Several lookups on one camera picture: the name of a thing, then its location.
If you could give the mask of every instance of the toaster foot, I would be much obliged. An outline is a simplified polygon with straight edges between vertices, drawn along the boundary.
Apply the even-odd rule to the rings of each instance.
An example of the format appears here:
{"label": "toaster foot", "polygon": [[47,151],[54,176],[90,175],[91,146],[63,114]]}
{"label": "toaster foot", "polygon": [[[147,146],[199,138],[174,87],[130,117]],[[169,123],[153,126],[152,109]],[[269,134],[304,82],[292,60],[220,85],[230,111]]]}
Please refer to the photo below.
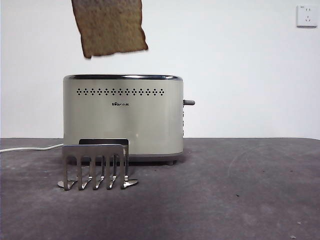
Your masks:
{"label": "toaster foot", "polygon": [[177,162],[177,160],[171,160],[171,161],[166,161],[166,164],[168,166],[172,166],[172,165],[176,164],[176,162]]}

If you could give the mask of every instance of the toaster top edge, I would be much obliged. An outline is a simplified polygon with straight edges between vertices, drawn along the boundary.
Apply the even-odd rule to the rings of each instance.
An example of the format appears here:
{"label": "toaster top edge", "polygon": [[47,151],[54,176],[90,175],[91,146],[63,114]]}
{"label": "toaster top edge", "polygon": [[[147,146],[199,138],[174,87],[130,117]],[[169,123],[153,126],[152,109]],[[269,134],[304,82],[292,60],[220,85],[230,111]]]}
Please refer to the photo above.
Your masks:
{"label": "toaster top edge", "polygon": [[77,74],[67,75],[64,80],[174,80],[183,81],[179,76],[173,75],[122,75],[122,74]]}

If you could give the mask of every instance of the table surface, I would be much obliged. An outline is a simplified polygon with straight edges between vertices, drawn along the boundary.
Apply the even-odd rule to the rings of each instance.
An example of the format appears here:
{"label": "table surface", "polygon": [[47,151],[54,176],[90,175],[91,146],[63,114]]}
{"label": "table surface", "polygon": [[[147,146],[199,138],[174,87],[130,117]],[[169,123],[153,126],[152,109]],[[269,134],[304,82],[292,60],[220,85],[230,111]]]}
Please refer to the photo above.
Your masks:
{"label": "table surface", "polygon": [[[1,148],[61,142],[4,138]],[[175,165],[131,166],[139,184],[124,190],[57,187],[61,153],[1,153],[2,239],[320,239],[320,140],[186,138]]]}

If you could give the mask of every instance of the toaster ventilation hole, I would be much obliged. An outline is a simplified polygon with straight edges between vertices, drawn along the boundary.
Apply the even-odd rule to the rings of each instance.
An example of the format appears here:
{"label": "toaster ventilation hole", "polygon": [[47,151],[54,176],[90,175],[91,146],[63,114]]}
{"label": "toaster ventilation hole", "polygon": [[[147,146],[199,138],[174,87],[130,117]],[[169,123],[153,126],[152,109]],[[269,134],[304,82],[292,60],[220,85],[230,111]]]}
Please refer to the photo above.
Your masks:
{"label": "toaster ventilation hole", "polygon": [[163,96],[165,94],[165,91],[163,88],[161,89],[157,89],[157,88],[147,88],[147,89],[143,89],[143,88],[112,88],[112,90],[108,90],[108,88],[77,88],[76,89],[76,93],[78,94],[78,96],[80,95],[97,95],[97,96],[102,96],[103,94],[105,96],[108,96],[109,94],[111,94],[112,96]]}

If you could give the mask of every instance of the toaster lever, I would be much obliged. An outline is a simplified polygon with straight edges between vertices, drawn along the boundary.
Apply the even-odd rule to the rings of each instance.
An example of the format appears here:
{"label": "toaster lever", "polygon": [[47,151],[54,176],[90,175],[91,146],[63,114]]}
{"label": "toaster lever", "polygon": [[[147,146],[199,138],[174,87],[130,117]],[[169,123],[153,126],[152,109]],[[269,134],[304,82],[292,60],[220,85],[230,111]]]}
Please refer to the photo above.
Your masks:
{"label": "toaster lever", "polygon": [[193,100],[183,100],[183,105],[195,105],[196,102]]}

